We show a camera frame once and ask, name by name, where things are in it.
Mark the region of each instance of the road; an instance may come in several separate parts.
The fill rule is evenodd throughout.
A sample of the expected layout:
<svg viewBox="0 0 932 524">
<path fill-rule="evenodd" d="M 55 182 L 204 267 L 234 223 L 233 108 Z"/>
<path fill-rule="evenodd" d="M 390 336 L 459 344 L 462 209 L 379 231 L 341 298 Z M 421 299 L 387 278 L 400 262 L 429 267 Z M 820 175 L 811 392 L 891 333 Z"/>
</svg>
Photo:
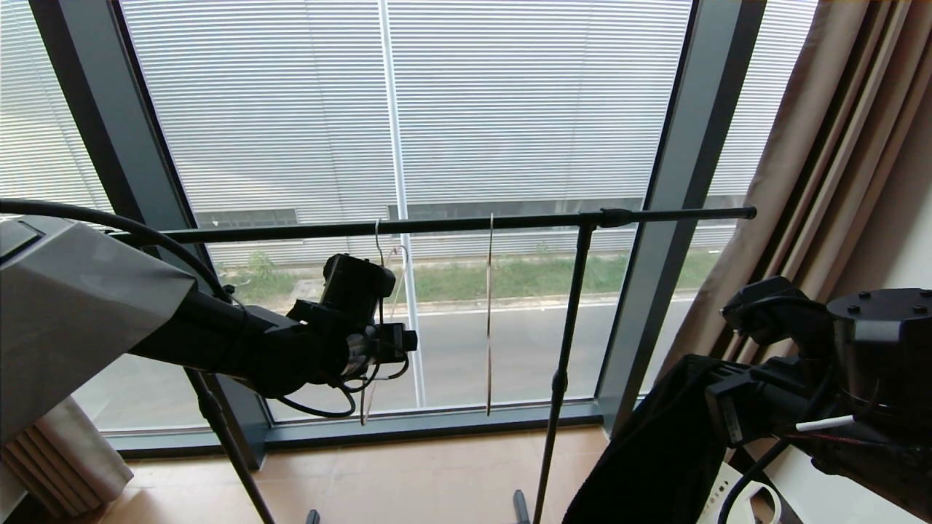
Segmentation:
<svg viewBox="0 0 932 524">
<path fill-rule="evenodd" d="M 652 384 L 689 306 L 689 299 L 676 299 L 670 304 L 645 384 Z M 614 304 L 583 304 L 580 308 L 569 363 L 568 395 L 589 396 L 595 390 L 614 312 Z M 493 310 L 493 402 L 549 398 L 565 316 L 565 307 Z M 420 341 L 428 407 L 485 403 L 483 310 L 422 314 Z M 76 392 L 75 398 L 101 429 L 203 424 L 180 367 L 134 356 L 120 357 Z M 331 410 L 343 409 L 346 403 L 340 392 L 325 386 L 306 386 L 292 398 Z M 413 374 L 378 382 L 374 398 L 373 411 L 414 408 Z M 276 402 L 271 407 L 278 420 L 300 416 Z"/>
</svg>

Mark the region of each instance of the black fabric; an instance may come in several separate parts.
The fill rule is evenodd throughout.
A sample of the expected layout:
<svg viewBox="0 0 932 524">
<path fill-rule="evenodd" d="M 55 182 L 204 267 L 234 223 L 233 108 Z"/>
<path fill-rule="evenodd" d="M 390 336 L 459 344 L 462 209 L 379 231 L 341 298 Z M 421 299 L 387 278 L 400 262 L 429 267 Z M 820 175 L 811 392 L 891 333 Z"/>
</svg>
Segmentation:
<svg viewBox="0 0 932 524">
<path fill-rule="evenodd" d="M 657 383 L 611 440 L 563 517 L 564 524 L 694 524 L 725 446 L 704 398 L 721 361 L 688 355 Z"/>
</svg>

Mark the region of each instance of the wooden floor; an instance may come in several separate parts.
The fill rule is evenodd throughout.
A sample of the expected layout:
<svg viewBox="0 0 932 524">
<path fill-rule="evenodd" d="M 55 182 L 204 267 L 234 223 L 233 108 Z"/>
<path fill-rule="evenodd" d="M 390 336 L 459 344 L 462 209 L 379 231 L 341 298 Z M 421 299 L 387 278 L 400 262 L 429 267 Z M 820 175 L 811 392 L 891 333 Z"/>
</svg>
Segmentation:
<svg viewBox="0 0 932 524">
<path fill-rule="evenodd" d="M 560 430 L 542 522 L 556 524 L 607 444 L 600 427 Z M 543 432 L 278 452 L 255 473 L 276 521 L 304 524 L 514 523 L 512 494 L 533 511 Z M 93 515 L 54 522 L 260 522 L 225 458 L 131 462 L 136 477 Z"/>
</svg>

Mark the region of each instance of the beige curtain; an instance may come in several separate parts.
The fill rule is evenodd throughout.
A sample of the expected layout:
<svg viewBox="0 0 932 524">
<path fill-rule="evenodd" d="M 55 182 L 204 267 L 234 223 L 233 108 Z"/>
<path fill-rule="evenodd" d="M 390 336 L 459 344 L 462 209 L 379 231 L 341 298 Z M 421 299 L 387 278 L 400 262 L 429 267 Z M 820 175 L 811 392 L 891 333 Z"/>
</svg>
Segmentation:
<svg viewBox="0 0 932 524">
<path fill-rule="evenodd" d="M 774 275 L 829 297 L 929 84 L 930 30 L 929 2 L 819 4 L 747 194 L 758 217 L 738 226 L 700 288 L 664 372 L 688 353 L 757 363 L 790 351 L 759 351 L 719 309 Z"/>
<path fill-rule="evenodd" d="M 54 517 L 115 500 L 132 471 L 70 396 L 2 449 L 3 462 Z"/>
</svg>

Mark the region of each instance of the white pole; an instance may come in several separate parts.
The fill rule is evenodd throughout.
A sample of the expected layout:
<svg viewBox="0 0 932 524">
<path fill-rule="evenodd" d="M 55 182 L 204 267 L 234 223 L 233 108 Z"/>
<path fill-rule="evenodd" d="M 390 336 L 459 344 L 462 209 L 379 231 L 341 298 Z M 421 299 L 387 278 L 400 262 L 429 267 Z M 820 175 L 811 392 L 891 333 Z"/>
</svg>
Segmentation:
<svg viewBox="0 0 932 524">
<path fill-rule="evenodd" d="M 385 98 L 389 105 L 389 129 L 391 131 L 391 160 L 395 174 L 395 197 L 398 205 L 398 218 L 407 219 L 407 194 L 404 189 L 404 162 L 402 157 L 402 137 L 398 128 L 398 99 L 395 94 L 395 64 L 391 54 L 391 28 L 389 26 L 388 0 L 378 0 L 378 25 L 382 30 L 382 63 L 385 70 Z M 418 295 L 414 288 L 414 253 L 411 251 L 411 236 L 402 234 L 402 246 L 407 251 L 404 263 L 404 298 L 408 307 L 408 327 L 420 333 L 418 329 Z M 411 354 L 411 371 L 414 373 L 414 396 L 418 407 L 427 406 L 427 394 L 424 391 L 424 364 L 421 354 L 424 352 L 424 340 L 418 340 L 418 350 Z"/>
</svg>

